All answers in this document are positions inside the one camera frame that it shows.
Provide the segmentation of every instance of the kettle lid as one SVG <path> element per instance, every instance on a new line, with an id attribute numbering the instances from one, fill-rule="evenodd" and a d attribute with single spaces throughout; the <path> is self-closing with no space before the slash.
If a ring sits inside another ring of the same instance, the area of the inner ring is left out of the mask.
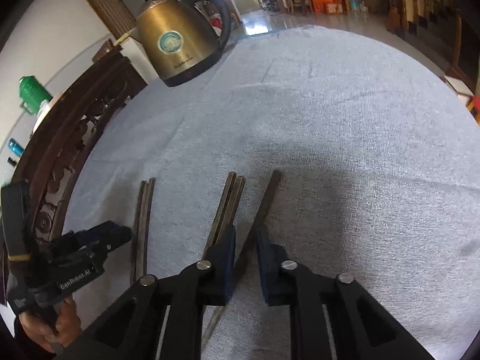
<path id="1" fill-rule="evenodd" d="M 168 0 L 145 0 L 145 2 L 143 3 L 140 9 L 140 14 L 138 16 L 140 17 L 143 13 L 147 12 L 147 10 L 154 8 L 158 4 L 161 4 L 165 1 L 168 1 Z"/>

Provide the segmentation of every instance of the human hand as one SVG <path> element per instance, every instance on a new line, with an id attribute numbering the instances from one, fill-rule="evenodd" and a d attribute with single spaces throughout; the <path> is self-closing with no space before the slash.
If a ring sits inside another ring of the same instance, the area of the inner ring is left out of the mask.
<path id="1" fill-rule="evenodd" d="M 54 350 L 50 342 L 58 342 L 63 347 L 67 347 L 82 333 L 77 304 L 72 297 L 63 301 L 61 312 L 55 323 L 58 332 L 56 335 L 45 322 L 28 311 L 22 312 L 18 319 L 28 338 L 51 353 L 54 353 Z"/>

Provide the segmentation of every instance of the round table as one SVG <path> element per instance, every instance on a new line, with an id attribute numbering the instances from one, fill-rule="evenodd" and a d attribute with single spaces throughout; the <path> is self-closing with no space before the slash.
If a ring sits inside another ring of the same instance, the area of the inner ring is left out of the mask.
<path id="1" fill-rule="evenodd" d="M 64 230 L 132 226 L 140 180 L 155 177 L 147 270 L 175 275 L 200 259 L 227 173 L 246 177 L 238 253 L 279 168 L 272 242 L 315 273 L 351 272 L 436 359 L 458 359 L 480 320 L 477 138 L 447 86 L 392 47 L 322 27 L 250 37 L 111 120 Z M 128 287 L 129 248 L 75 294 L 84 325 Z M 290 358 L 288 307 L 265 305 L 250 262 L 205 359 Z"/>

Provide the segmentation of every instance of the gold kettle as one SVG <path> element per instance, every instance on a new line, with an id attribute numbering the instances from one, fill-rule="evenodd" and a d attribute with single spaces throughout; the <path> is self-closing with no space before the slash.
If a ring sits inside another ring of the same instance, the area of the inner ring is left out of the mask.
<path id="1" fill-rule="evenodd" d="M 209 1 L 220 12 L 217 36 L 195 3 Z M 231 17 L 224 0 L 146 0 L 137 19 L 137 36 L 167 86 L 185 83 L 212 67 L 230 36 Z"/>

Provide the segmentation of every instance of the kettle base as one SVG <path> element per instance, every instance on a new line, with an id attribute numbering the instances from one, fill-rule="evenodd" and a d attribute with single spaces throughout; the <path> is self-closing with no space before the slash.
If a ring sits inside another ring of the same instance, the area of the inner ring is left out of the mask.
<path id="1" fill-rule="evenodd" d="M 212 54 L 210 54 L 207 58 L 200 61 L 195 66 L 184 70 L 182 73 L 177 74 L 176 76 L 170 77 L 169 79 L 163 80 L 165 85 L 169 87 L 174 87 L 191 79 L 195 78 L 196 76 L 202 74 L 204 71 L 210 69 L 214 64 L 218 62 L 220 57 L 222 56 L 222 52 L 219 50 L 215 50 Z"/>

